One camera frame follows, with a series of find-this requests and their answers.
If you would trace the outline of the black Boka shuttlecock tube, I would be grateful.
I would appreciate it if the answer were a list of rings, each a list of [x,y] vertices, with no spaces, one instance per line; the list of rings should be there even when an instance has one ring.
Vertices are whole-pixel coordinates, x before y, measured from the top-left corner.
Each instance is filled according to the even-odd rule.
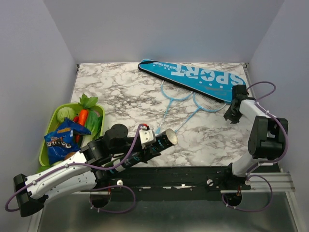
[[[172,129],[167,129],[156,136],[153,131],[151,131],[152,135],[145,135],[145,132],[148,133],[147,130],[140,131],[140,143],[136,142],[138,148],[136,151],[134,149],[126,159],[116,158],[106,165],[106,167],[113,167],[124,160],[120,166],[106,171],[107,176],[113,176],[141,162],[147,163],[152,158],[160,156],[162,151],[178,143],[177,135]]]

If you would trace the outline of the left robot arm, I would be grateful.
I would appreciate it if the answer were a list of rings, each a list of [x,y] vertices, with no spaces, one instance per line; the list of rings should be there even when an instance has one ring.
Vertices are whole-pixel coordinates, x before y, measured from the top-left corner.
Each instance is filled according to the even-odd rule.
[[[15,176],[17,211],[28,217],[56,197],[81,190],[104,190],[111,176],[146,163],[177,142],[170,129],[156,135],[149,126],[140,124],[135,136],[129,137],[125,125],[115,124],[60,164],[31,176]]]

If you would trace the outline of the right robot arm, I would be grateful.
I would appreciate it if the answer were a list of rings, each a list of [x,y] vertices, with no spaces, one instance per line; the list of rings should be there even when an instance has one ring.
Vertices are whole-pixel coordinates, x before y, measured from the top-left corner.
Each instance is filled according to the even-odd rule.
[[[248,118],[253,127],[247,153],[231,164],[232,173],[222,177],[222,184],[227,189],[238,186],[239,177],[248,177],[261,164],[278,162],[287,152],[287,119],[274,116],[258,100],[249,97],[245,85],[236,85],[232,87],[232,101],[224,118],[237,124],[242,116]]]

